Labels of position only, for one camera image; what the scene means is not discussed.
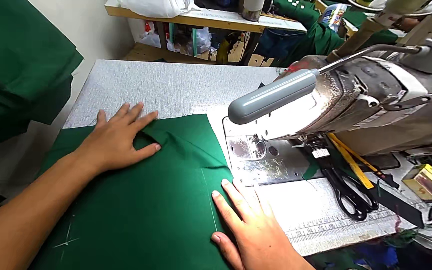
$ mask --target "scissors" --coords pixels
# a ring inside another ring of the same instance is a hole
[[[349,218],[355,221],[363,221],[366,219],[368,213],[378,210],[379,204],[359,179],[354,179],[351,175],[334,165],[326,142],[323,137],[318,136],[308,139],[305,150],[315,157],[322,175],[328,179],[329,184],[333,188],[341,210]],[[367,197],[369,202],[354,191],[345,180],[352,183],[360,193]],[[347,209],[343,200],[351,205],[354,211]]]

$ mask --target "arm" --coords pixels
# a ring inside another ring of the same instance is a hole
[[[294,250],[258,184],[254,185],[254,191],[248,190],[236,179],[232,184],[223,179],[221,185],[242,219],[224,197],[214,190],[214,203],[233,232],[237,246],[219,231],[213,233],[211,240],[219,246],[221,253],[235,270],[314,270]]]
[[[155,154],[151,144],[136,151],[136,133],[158,112],[139,120],[143,108],[124,104],[106,122],[100,110],[94,131],[74,152],[58,160],[8,204],[0,207],[0,269],[26,269],[54,225],[86,185],[100,173],[120,169]]]

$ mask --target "industrial sewing machine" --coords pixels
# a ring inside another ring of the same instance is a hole
[[[373,32],[379,31],[374,24],[387,27],[409,12],[394,3],[401,1],[388,1],[390,8],[373,19]],[[328,57],[306,56],[273,83],[230,104],[223,126],[235,177],[247,186],[307,179],[310,164],[298,148],[309,148],[316,159],[329,156],[320,151],[328,132],[360,155],[432,143],[432,39],[354,53],[372,34],[360,31]],[[374,208],[368,205],[369,212]]]

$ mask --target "cardboard box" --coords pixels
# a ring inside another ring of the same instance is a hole
[[[416,193],[421,200],[432,203],[432,166],[421,164],[414,166],[403,178],[412,191]]]

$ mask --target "green garment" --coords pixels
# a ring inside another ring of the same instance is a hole
[[[0,141],[51,124],[68,101],[75,46],[27,0],[0,0]]]
[[[92,130],[61,130],[41,171]],[[206,115],[155,120],[134,146],[154,141],[162,146],[154,156],[89,183],[30,268],[228,269],[210,241],[214,231],[225,231],[211,192],[224,194],[221,179],[232,176]]]
[[[329,29],[327,24],[318,23],[319,11],[315,10],[313,3],[293,0],[293,2],[297,2],[295,7],[286,0],[275,0],[273,3],[276,2],[280,7],[277,14],[301,22],[308,31],[304,39],[292,49],[288,56],[283,59],[275,59],[271,63],[272,67],[288,67],[306,55],[328,55],[343,44],[344,39]]]

